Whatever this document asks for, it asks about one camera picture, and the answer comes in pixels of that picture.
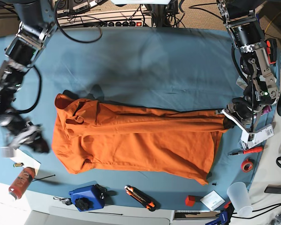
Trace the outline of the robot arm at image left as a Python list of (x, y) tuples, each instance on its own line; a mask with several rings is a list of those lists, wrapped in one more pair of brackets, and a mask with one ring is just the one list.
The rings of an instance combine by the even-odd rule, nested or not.
[[(16, 149), (22, 145), (37, 153), (49, 153), (41, 125), (33, 124), (22, 114), (33, 111), (41, 96), (42, 77), (35, 62), (57, 28), (52, 2), (8, 0), (6, 3), (14, 6), (20, 25), (12, 43), (5, 49), (7, 59), (0, 67), (0, 126), (6, 128), (11, 136), (2, 148), (3, 156), (14, 157)], [(31, 69), (35, 70), (39, 79), (36, 100), (28, 109), (15, 109), (12, 106), (15, 93), (22, 87), (24, 77)]]

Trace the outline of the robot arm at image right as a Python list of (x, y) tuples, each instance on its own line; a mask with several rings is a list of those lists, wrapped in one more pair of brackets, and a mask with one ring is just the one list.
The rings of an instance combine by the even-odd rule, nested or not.
[(277, 80), (271, 66), (277, 60), (277, 41), (265, 38), (251, 1), (238, 5), (233, 0), (218, 0), (217, 7), (232, 39), (231, 55), (245, 83), (243, 96), (232, 99), (221, 113), (241, 130), (244, 150), (251, 149), (274, 135), (271, 124), (257, 129), (263, 111), (279, 99)]

